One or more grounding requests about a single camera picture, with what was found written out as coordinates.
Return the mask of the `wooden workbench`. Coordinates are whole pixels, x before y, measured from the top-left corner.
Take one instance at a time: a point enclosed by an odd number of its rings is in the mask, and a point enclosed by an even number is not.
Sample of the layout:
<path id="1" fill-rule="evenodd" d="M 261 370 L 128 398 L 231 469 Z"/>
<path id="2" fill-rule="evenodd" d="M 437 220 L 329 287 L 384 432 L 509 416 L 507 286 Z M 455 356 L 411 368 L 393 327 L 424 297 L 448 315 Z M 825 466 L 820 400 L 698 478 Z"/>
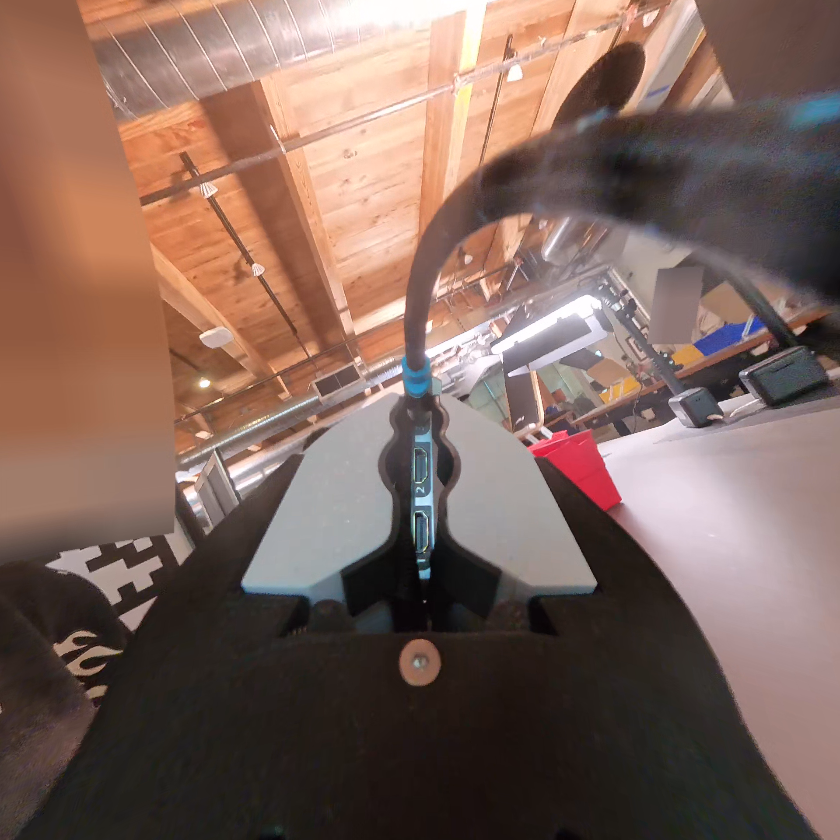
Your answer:
<path id="1" fill-rule="evenodd" d="M 804 311 L 790 322 L 797 342 L 818 355 L 838 361 L 839 316 L 837 311 L 816 308 Z M 739 373 L 751 364 L 769 358 L 781 350 L 781 345 L 770 332 L 762 329 L 746 340 L 689 364 L 676 374 L 687 387 L 706 387 L 718 402 L 727 399 L 739 386 Z M 596 408 L 573 421 L 578 430 L 601 429 L 614 426 L 620 435 L 631 434 L 636 420 L 645 410 L 652 410 L 661 421 L 673 418 L 668 401 L 672 396 L 667 384 L 657 381 L 653 385 L 636 389 L 617 401 Z"/>

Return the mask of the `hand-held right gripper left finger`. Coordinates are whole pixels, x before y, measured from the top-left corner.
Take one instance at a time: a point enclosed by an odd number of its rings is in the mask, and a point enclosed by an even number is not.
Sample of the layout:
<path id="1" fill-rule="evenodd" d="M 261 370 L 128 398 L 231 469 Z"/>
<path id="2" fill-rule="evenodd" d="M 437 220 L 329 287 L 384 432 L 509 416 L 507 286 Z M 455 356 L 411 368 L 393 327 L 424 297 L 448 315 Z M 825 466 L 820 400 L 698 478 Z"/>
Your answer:
<path id="1" fill-rule="evenodd" d="M 386 457 L 401 400 L 359 409 L 307 449 L 242 578 L 245 593 L 335 601 L 354 618 L 396 596 L 406 521 Z"/>

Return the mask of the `grey hdmi port adapter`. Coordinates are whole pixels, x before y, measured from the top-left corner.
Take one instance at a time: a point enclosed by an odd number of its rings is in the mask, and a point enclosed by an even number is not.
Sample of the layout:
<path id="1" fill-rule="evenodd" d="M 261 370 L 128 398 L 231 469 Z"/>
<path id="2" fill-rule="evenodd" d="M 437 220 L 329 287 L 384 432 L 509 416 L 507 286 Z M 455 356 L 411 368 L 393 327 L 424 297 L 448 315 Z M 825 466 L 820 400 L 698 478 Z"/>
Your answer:
<path id="1" fill-rule="evenodd" d="M 410 524 L 418 577 L 421 583 L 427 583 L 431 578 L 437 511 L 436 445 L 430 415 L 415 425 L 411 455 Z"/>

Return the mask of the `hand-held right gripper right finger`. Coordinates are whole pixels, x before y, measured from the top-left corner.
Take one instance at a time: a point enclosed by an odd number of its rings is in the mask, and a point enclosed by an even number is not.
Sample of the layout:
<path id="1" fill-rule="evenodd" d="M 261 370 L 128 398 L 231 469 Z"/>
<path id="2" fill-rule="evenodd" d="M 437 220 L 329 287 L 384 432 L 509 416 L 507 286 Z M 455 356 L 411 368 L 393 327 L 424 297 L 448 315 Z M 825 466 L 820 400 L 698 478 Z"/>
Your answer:
<path id="1" fill-rule="evenodd" d="M 430 558 L 435 591 L 481 618 L 504 602 L 593 594 L 595 575 L 536 458 L 454 397 L 440 407 L 452 469 Z"/>

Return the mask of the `blue storage bins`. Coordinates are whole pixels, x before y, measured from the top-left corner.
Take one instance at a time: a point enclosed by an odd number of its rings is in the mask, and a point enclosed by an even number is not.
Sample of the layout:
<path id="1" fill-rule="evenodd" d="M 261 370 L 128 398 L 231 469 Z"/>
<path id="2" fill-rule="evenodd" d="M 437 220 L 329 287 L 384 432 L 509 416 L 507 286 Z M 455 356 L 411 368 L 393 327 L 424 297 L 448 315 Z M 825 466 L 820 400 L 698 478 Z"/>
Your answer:
<path id="1" fill-rule="evenodd" d="M 764 324 L 755 317 L 751 317 L 745 322 L 725 323 L 718 329 L 709 332 L 708 335 L 696 340 L 694 346 L 704 356 L 710 356 L 739 344 L 763 330 Z"/>

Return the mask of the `thin silver air duct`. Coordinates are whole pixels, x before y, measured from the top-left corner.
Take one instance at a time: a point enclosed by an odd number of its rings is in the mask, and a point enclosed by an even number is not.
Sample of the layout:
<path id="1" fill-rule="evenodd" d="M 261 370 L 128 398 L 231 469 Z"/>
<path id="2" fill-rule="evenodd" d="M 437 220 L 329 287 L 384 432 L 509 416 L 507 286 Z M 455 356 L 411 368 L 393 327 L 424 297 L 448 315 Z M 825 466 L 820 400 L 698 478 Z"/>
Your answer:
<path id="1" fill-rule="evenodd" d="M 178 455 L 175 460 L 176 471 L 189 472 L 200 469 L 213 454 L 218 454 L 223 458 L 237 455 L 248 446 L 262 443 L 267 438 L 284 432 L 309 417 L 316 417 L 375 385 L 400 376 L 403 372 L 401 361 L 395 357 L 384 358 L 369 366 L 354 365 L 361 374 L 361 380 L 355 384 L 322 401 L 313 392 L 311 382 L 306 395 L 286 401 L 267 415 L 252 419 L 226 433 L 210 437 L 204 444 Z"/>

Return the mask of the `black equipment case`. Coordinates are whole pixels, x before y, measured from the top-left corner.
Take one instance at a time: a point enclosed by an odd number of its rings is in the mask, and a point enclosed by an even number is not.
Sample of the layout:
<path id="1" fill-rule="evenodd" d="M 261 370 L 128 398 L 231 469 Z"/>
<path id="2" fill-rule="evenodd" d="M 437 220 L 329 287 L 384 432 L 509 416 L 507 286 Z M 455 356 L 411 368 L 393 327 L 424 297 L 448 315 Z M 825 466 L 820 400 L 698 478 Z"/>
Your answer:
<path id="1" fill-rule="evenodd" d="M 740 371 L 741 385 L 753 398 L 776 407 L 816 391 L 831 381 L 816 355 L 804 346 L 778 352 Z"/>

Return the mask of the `large silver air duct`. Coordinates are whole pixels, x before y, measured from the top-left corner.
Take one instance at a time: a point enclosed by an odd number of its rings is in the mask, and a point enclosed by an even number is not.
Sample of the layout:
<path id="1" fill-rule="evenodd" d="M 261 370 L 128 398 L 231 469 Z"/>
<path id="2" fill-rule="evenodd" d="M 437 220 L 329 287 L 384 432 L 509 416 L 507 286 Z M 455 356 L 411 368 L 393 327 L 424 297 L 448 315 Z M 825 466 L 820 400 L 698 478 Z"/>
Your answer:
<path id="1" fill-rule="evenodd" d="M 158 2 L 87 25 L 127 123 L 465 12 L 460 1 Z"/>

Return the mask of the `ceiling air vent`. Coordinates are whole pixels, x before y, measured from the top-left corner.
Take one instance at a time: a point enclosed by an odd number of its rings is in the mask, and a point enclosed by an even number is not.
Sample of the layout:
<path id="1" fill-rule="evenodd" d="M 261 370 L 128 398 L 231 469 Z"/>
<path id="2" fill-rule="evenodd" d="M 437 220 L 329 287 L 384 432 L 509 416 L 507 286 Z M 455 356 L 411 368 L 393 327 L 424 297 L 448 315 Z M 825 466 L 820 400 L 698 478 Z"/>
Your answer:
<path id="1" fill-rule="evenodd" d="M 360 380 L 359 369 L 354 364 L 347 364 L 336 371 L 316 378 L 311 384 L 311 389 L 323 401 Z"/>

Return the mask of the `person's black printed clothing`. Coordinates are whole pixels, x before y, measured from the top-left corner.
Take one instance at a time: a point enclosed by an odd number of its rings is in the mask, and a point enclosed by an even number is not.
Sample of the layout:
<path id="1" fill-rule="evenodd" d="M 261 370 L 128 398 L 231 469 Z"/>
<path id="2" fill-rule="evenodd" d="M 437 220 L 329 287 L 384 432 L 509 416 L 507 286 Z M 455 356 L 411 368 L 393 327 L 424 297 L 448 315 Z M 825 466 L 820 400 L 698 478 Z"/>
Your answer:
<path id="1" fill-rule="evenodd" d="M 1 838 L 36 813 L 86 736 L 132 632 L 85 578 L 1 568 Z"/>

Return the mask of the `metal ceiling pipe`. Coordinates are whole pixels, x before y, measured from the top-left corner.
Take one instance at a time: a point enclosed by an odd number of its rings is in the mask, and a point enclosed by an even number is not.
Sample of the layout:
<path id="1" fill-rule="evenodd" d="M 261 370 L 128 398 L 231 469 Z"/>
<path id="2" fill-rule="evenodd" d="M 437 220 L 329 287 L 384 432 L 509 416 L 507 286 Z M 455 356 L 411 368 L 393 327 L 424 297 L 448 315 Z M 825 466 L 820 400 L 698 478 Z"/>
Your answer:
<path id="1" fill-rule="evenodd" d="M 303 150 L 310 145 L 330 139 L 333 136 L 358 129 L 367 124 L 393 116 L 400 112 L 404 112 L 405 110 L 412 109 L 437 98 L 447 95 L 455 96 L 462 90 L 466 89 L 468 85 L 477 84 L 477 82 L 483 81 L 489 77 L 504 75 L 509 71 L 509 69 L 516 65 L 522 66 L 546 56 L 553 56 L 563 49 L 576 46 L 597 35 L 611 32 L 613 30 L 617 32 L 627 30 L 632 26 L 636 18 L 656 10 L 658 10 L 658 6 L 640 6 L 639 3 L 630 3 L 620 15 L 609 18 L 603 24 L 585 29 L 577 35 L 565 36 L 563 38 L 555 38 L 551 40 L 545 39 L 540 46 L 528 51 L 522 51 L 506 59 L 478 66 L 472 70 L 460 72 L 454 75 L 453 79 L 444 85 L 427 89 L 423 92 L 412 95 L 411 97 L 403 98 L 384 107 L 365 112 L 357 117 L 343 120 L 325 129 L 320 129 L 295 138 L 279 140 L 276 142 L 275 147 L 270 150 L 232 161 L 210 171 L 201 173 L 200 175 L 192 175 L 182 182 L 144 194 L 140 197 L 140 204 L 142 207 L 147 207 L 160 203 L 174 196 L 197 189 L 206 183 L 215 182 L 216 180 L 223 179 L 230 175 L 237 175 L 240 172 L 244 172 L 252 167 L 277 160 L 282 156 L 287 156 L 290 152 Z"/>

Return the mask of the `black white patterned cloth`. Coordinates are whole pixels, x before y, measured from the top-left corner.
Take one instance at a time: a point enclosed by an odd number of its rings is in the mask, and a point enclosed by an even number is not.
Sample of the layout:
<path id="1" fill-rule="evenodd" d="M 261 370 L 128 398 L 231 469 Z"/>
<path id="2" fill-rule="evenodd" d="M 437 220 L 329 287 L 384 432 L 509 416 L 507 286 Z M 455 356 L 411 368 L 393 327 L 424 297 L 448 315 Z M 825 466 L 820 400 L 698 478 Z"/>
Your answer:
<path id="1" fill-rule="evenodd" d="M 177 529 L 156 537 L 62 552 L 46 565 L 99 588 L 122 623 L 134 632 L 192 551 L 189 539 Z"/>

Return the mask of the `small grey power adapter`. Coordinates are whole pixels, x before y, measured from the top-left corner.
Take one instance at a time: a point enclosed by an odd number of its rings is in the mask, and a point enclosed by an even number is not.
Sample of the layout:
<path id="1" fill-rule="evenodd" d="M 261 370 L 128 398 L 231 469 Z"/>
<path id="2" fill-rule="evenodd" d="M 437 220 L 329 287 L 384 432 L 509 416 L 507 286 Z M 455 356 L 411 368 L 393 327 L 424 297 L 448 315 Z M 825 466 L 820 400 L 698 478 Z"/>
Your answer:
<path id="1" fill-rule="evenodd" d="M 725 417 L 713 394 L 703 386 L 672 395 L 668 407 L 685 427 L 708 427 Z"/>

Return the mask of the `black track light rail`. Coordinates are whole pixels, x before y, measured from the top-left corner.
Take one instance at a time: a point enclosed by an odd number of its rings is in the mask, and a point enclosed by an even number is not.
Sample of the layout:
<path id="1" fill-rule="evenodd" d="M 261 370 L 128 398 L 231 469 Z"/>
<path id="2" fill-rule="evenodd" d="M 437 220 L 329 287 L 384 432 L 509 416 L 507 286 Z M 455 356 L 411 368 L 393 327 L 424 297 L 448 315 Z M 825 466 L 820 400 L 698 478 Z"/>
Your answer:
<path id="1" fill-rule="evenodd" d="M 312 354 L 310 353 L 307 345 L 301 338 L 300 333 L 297 327 L 295 326 L 294 322 L 292 321 L 290 315 L 288 314 L 287 310 L 280 303 L 277 294 L 274 292 L 272 286 L 268 282 L 265 276 L 266 269 L 253 258 L 250 251 L 245 246 L 245 243 L 243 242 L 242 238 L 239 236 L 238 232 L 231 224 L 228 216 L 226 215 L 219 201 L 217 200 L 217 187 L 213 182 L 204 182 L 197 187 L 197 190 L 200 193 L 201 197 L 204 199 L 204 201 L 210 206 L 218 221 L 224 227 L 227 236 L 233 241 L 239 254 L 245 261 L 246 265 L 249 267 L 252 277 L 258 281 L 258 283 L 263 288 L 263 291 L 267 294 L 267 297 L 274 306 L 274 308 L 281 315 L 281 318 L 287 325 L 292 337 L 296 341 L 299 348 L 305 354 L 306 359 L 310 361 L 312 359 Z"/>

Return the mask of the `studio light panel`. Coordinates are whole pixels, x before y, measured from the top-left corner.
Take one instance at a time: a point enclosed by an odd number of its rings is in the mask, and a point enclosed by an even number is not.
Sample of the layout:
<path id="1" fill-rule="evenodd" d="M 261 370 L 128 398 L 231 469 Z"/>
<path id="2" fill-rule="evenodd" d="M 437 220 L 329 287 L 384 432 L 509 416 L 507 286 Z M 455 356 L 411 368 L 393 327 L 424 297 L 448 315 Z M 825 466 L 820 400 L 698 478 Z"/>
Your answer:
<path id="1" fill-rule="evenodd" d="M 506 377 L 540 371 L 552 364 L 588 371 L 600 360 L 595 346 L 614 333 L 600 301 L 582 295 L 546 308 L 534 301 L 516 310 L 490 345 Z"/>

